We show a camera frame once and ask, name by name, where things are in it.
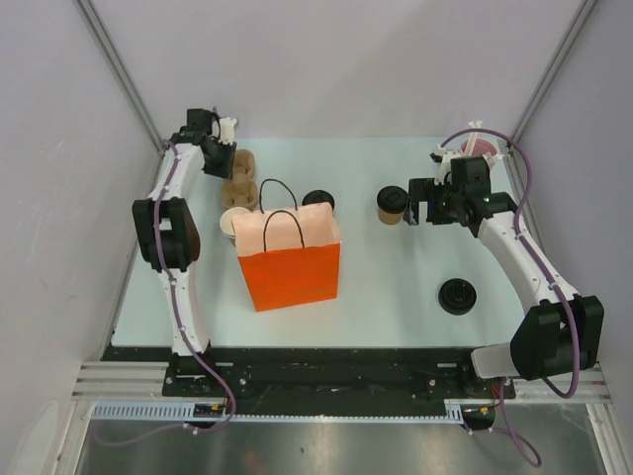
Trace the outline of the black cup lid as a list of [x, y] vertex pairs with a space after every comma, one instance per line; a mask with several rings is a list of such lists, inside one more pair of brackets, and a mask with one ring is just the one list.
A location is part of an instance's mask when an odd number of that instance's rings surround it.
[[386, 186], [377, 194], [378, 208], [388, 214], [403, 213], [407, 207], [407, 201], [407, 191], [396, 185]]
[[304, 196], [302, 200], [303, 206], [319, 204], [319, 203], [328, 203], [331, 209], [335, 208], [335, 200], [333, 196], [329, 192], [322, 189], [316, 189], [316, 190], [310, 191]]

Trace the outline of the brown pulp cup carrier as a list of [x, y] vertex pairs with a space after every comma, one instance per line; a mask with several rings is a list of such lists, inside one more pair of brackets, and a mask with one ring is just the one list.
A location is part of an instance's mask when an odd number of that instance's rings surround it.
[[255, 173], [254, 154], [247, 149], [238, 149], [234, 156], [232, 177], [226, 179], [222, 187], [222, 204], [226, 209], [240, 207], [254, 210], [259, 203]]

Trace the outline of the stack of brown paper cups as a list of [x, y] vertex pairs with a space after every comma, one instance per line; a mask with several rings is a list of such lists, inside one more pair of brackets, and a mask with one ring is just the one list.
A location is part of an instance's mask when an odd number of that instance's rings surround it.
[[220, 217], [220, 228], [231, 244], [235, 244], [235, 230], [232, 219], [238, 216], [248, 215], [251, 211], [244, 207], [233, 207], [223, 212]]

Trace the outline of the stack of black lids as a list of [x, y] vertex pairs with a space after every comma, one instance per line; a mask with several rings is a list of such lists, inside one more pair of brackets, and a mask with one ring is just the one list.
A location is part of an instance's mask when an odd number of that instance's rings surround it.
[[468, 314], [476, 302], [476, 289], [467, 280], [452, 278], [445, 281], [439, 288], [438, 303], [445, 312], [451, 315]]

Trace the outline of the orange paper bag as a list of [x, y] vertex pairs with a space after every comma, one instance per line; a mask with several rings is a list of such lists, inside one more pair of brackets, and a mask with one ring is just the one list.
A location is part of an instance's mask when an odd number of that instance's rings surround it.
[[230, 219], [238, 263], [257, 312], [333, 300], [342, 233], [329, 201], [294, 202]]

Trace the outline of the brown paper cup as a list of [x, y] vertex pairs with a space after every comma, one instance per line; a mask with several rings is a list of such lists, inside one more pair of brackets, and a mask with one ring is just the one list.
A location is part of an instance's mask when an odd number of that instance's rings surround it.
[[387, 226], [397, 225], [403, 219], [403, 212], [392, 213], [381, 208], [378, 209], [378, 217], [382, 224]]

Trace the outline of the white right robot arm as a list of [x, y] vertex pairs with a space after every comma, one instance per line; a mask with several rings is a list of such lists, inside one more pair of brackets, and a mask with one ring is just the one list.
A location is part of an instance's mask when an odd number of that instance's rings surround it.
[[456, 372], [458, 389], [479, 397], [493, 378], [527, 381], [591, 369], [597, 354], [604, 307], [584, 297], [547, 259], [506, 192], [492, 189], [482, 156], [445, 160], [440, 178], [413, 178], [407, 187], [407, 222], [459, 224], [495, 257], [525, 316], [511, 340], [476, 348], [472, 363]]

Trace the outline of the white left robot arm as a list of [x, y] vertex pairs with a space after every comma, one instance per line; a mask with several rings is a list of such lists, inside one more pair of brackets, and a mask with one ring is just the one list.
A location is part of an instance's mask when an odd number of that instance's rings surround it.
[[157, 273], [172, 326], [172, 352], [203, 354], [210, 339], [200, 316], [195, 270], [202, 244], [188, 198], [202, 175], [233, 175], [238, 120], [213, 108], [189, 109], [164, 142], [164, 166], [145, 199], [132, 205], [141, 256]]

